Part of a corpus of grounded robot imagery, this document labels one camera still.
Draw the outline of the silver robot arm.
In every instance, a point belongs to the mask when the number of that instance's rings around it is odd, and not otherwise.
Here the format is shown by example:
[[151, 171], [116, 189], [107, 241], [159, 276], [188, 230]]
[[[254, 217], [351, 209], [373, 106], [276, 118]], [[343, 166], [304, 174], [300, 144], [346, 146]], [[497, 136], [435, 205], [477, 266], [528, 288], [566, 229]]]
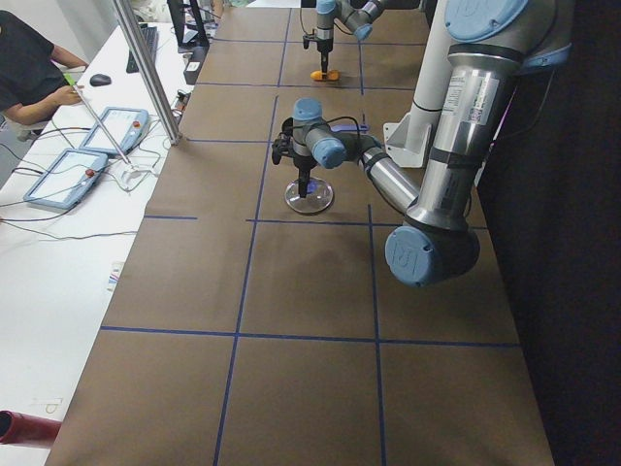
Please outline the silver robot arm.
[[425, 13], [428, 24], [431, 24], [436, 6], [437, 1], [316, 1], [316, 27], [311, 32], [305, 29], [302, 14], [299, 14], [304, 49], [307, 50], [310, 43], [315, 43], [320, 53], [320, 69], [311, 72], [310, 77], [316, 82], [336, 82], [340, 78], [339, 71], [329, 69], [335, 28], [363, 42], [373, 31], [373, 23], [385, 10], [419, 9]]
[[520, 76], [564, 63], [571, 1], [440, 1], [410, 110], [378, 140], [333, 130], [320, 103], [299, 99], [272, 149], [290, 157], [305, 196], [314, 167], [358, 164], [404, 217], [387, 238], [392, 274], [409, 286], [463, 275], [479, 255], [465, 219], [479, 171]]

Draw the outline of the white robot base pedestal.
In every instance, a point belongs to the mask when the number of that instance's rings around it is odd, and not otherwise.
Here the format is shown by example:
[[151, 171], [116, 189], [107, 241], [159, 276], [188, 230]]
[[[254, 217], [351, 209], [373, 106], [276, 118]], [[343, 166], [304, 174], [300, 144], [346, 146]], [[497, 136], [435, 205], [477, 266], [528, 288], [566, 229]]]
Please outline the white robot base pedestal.
[[409, 112], [399, 122], [385, 122], [383, 137], [387, 153], [404, 168], [423, 168], [433, 133], [432, 117]]

